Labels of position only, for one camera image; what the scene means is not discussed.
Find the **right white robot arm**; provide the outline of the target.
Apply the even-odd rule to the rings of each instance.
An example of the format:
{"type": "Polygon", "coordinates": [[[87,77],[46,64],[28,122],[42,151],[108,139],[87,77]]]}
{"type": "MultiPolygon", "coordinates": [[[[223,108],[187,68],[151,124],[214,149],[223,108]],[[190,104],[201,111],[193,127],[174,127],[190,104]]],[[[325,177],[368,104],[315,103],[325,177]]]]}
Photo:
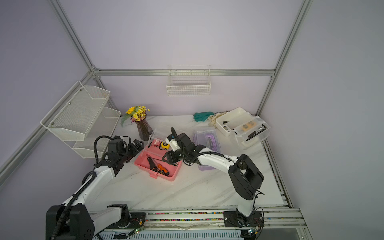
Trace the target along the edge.
{"type": "Polygon", "coordinates": [[[255,201],[261,195],[264,176],[248,155],[228,156],[215,152],[204,145],[195,145],[184,133],[172,132],[165,140],[170,150],[163,156],[169,164],[183,162],[209,166],[226,173],[240,200],[233,212],[225,213],[226,222],[231,226],[248,227],[255,217],[255,201]]]}

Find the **pink toolbox with clear lid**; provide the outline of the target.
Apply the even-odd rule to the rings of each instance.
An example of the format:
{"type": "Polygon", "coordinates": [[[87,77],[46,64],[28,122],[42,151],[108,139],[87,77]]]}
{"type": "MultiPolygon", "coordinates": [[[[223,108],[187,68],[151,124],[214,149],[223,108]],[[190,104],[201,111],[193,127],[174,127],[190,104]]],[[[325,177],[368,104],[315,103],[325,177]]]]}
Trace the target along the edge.
{"type": "Polygon", "coordinates": [[[144,150],[140,153],[138,158],[135,160],[134,164],[140,170],[149,174],[153,179],[162,178],[169,182],[173,182],[176,179],[178,172],[181,169],[181,164],[169,165],[162,161],[162,157],[168,150],[160,150],[159,145],[161,142],[166,142],[166,138],[171,134],[170,129],[167,129],[166,126],[157,127],[154,132],[151,134],[149,142],[144,150]],[[149,162],[147,161],[146,155],[150,155],[157,164],[161,164],[164,168],[169,171],[169,176],[164,176],[160,173],[153,172],[150,169],[149,162]]]}

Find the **purple toolbox with clear lid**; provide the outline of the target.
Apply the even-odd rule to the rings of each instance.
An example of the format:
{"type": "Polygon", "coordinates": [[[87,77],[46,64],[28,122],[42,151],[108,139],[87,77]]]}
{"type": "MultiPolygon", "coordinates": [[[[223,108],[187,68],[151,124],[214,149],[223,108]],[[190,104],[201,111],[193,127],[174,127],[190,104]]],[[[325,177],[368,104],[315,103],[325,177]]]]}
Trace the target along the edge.
{"type": "Polygon", "coordinates": [[[193,142],[196,146],[203,145],[213,152],[222,152],[217,131],[214,127],[196,128],[193,133],[193,142]]]}

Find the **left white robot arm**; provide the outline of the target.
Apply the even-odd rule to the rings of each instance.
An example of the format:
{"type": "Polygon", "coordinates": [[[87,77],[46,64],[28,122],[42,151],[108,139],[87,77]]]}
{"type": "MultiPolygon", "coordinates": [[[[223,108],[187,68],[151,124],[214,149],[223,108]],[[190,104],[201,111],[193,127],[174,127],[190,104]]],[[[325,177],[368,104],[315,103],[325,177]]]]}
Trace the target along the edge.
{"type": "Polygon", "coordinates": [[[124,164],[145,148],[144,142],[102,135],[95,139],[93,148],[96,162],[81,187],[61,205],[47,211],[47,240],[91,240],[110,226],[125,229],[133,223],[126,204],[108,205],[98,214],[90,214],[89,208],[124,164]]]}

